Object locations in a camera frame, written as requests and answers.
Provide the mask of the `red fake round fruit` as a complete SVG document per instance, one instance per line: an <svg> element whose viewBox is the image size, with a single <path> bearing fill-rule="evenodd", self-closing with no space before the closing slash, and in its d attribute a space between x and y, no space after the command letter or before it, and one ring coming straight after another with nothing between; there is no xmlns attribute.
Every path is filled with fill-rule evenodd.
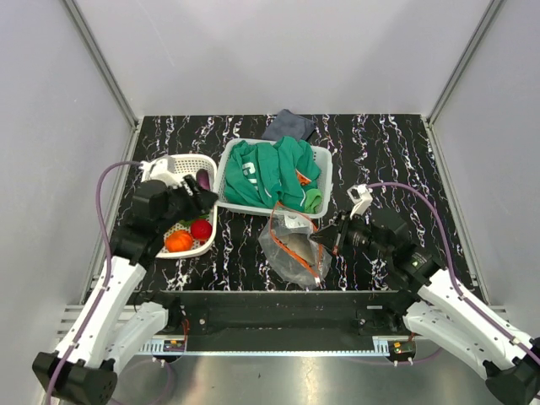
<svg viewBox="0 0 540 405"><path fill-rule="evenodd" d="M190 234L194 240L206 241L213 233L213 226L206 219L196 219L190 226Z"/></svg>

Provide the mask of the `orange fake pumpkin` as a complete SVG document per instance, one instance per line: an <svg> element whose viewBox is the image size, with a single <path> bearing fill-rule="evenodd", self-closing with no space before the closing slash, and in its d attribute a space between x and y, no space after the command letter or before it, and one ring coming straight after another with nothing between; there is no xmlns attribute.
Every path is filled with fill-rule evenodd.
<svg viewBox="0 0 540 405"><path fill-rule="evenodd" d="M190 251L193 247L194 239L186 230L177 230L165 238L165 249L168 252Z"/></svg>

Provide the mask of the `purple fake eggplant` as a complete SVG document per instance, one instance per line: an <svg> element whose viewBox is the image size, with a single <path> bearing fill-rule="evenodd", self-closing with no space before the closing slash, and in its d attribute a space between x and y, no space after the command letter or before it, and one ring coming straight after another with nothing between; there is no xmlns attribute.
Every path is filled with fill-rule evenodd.
<svg viewBox="0 0 540 405"><path fill-rule="evenodd" d="M200 169L196 173L196 180L199 186L205 190L211 191L210 176L205 169Z"/></svg>

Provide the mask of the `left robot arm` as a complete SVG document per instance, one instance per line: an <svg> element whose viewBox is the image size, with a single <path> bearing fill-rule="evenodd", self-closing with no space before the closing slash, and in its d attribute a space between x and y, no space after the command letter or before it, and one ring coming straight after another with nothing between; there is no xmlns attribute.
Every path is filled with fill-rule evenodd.
<svg viewBox="0 0 540 405"><path fill-rule="evenodd" d="M53 352L39 352L32 364L48 400L108 403L118 376L140 348L157 332L171 334L181 327L181 312L161 297L143 303L122 327L117 322L164 247L165 233L209 213L217 200L192 175L174 186L161 180L139 184L126 222L105 243L103 270L72 329Z"/></svg>

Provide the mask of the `clear zip top bag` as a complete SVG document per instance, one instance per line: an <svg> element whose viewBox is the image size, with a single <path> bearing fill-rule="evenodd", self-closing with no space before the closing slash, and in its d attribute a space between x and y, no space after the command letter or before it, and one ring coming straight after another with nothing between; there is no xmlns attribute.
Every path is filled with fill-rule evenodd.
<svg viewBox="0 0 540 405"><path fill-rule="evenodd" d="M277 203L258 237L269 267L285 282L302 289L321 287L332 258L327 250L310 240L316 225L304 213ZM317 285L314 278L321 278Z"/></svg>

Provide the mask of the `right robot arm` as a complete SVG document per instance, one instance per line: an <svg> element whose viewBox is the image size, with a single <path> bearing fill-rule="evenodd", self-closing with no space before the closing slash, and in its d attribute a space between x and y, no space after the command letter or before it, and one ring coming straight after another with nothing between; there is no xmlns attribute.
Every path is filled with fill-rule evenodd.
<svg viewBox="0 0 540 405"><path fill-rule="evenodd" d="M529 404L539 393L539 341L494 313L454 279L440 259L413 242L395 212L370 220L340 213L311 239L337 255L344 247L383 258L391 286L380 319L386 330L428 338L473 369L503 404Z"/></svg>

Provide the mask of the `green fake pepper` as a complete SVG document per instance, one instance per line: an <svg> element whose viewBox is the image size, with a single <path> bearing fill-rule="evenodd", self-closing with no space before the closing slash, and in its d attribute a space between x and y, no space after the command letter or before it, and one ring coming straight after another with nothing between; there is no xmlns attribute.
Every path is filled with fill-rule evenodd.
<svg viewBox="0 0 540 405"><path fill-rule="evenodd" d="M180 221L179 221L179 224L180 224L181 226L183 226L183 227L189 228L189 227L192 226L192 224L193 224L194 222L198 221L199 219L201 219L201 220L208 220L208 215L199 216L199 217L197 217L197 218L195 218L195 219L180 220Z"/></svg>

